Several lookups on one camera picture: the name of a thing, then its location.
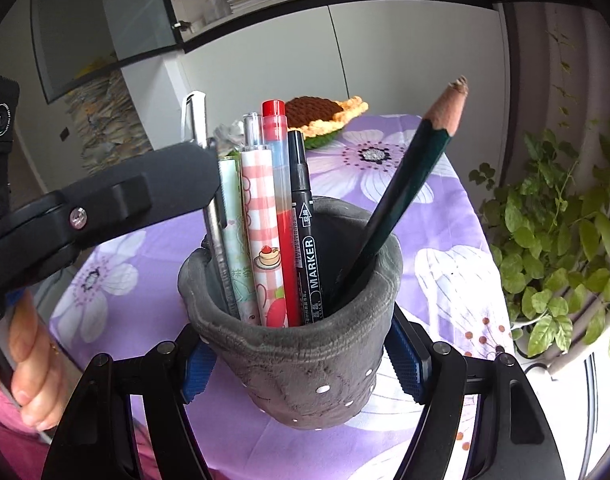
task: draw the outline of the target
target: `glass cabinet door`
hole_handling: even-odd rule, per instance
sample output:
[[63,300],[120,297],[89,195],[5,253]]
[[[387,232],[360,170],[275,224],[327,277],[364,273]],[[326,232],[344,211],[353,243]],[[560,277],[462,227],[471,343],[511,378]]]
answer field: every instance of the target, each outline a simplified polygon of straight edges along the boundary
[[179,48],[169,0],[32,0],[32,37],[45,98]]

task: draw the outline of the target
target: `cabinet door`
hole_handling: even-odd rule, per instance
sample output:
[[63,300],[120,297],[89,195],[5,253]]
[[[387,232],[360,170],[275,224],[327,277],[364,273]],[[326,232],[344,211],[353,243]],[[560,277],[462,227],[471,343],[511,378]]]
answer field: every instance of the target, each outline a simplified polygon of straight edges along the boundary
[[422,115],[450,81],[470,83],[458,135],[447,155],[477,204],[485,193],[467,175],[499,168],[506,126],[505,46],[496,10],[419,0],[330,7],[350,95],[374,114]]
[[209,131],[258,111],[267,99],[347,99],[328,7],[228,34],[182,56],[191,89],[207,94]]

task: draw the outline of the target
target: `pen holder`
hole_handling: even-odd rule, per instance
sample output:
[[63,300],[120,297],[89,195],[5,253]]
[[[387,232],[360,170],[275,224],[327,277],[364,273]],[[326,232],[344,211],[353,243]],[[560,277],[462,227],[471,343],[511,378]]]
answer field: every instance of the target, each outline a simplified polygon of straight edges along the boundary
[[[314,199],[314,233],[323,291],[330,291],[370,214],[327,197]],[[374,389],[400,286],[402,255],[393,235],[357,283],[354,300],[314,324],[266,328],[224,311],[210,253],[198,249],[178,277],[193,327],[239,377],[249,397],[279,422],[330,428],[358,414]]]

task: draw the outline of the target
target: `table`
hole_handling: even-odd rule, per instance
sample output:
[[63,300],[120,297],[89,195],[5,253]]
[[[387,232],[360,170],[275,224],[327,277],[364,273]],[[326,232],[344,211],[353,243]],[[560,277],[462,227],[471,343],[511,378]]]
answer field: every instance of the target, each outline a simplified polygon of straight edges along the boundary
[[[329,145],[309,153],[315,194],[373,210],[419,124],[416,116],[362,116]],[[467,193],[443,156],[395,229],[403,253],[398,302],[434,340],[466,355],[512,351],[500,277]],[[144,354],[187,323],[178,270],[205,235],[197,212],[98,247],[75,277],[50,328],[81,366],[93,355]],[[400,389],[384,355],[376,388],[348,423],[322,431],[287,428],[261,412],[218,361],[207,389],[187,406],[211,468],[231,480],[390,479],[412,438],[421,407]],[[448,479],[463,474],[476,403],[467,398]],[[134,418],[144,422],[140,399]]]

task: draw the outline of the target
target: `finger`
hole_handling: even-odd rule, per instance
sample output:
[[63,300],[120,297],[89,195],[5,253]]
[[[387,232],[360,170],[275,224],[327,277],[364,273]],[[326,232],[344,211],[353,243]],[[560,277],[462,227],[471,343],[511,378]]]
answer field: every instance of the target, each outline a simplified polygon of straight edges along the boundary
[[33,428],[47,418],[56,406],[60,384],[63,381],[63,366],[59,355],[50,351],[50,368],[42,389],[27,405],[22,407],[22,421]]
[[9,351],[14,361],[20,363],[29,357],[37,333],[38,314],[32,295],[26,291],[16,304],[14,318],[9,327]]
[[29,357],[18,363],[12,377],[12,393],[21,406],[28,404],[42,390],[50,368],[50,336],[43,325],[38,327],[38,335]]
[[56,426],[65,412],[65,406],[67,406],[67,401],[69,400],[69,388],[67,387],[67,381],[63,380],[60,382],[60,388],[58,390],[58,400],[56,401],[56,405],[54,405],[50,414],[45,417],[38,426],[36,426],[37,431],[46,431],[54,426]]

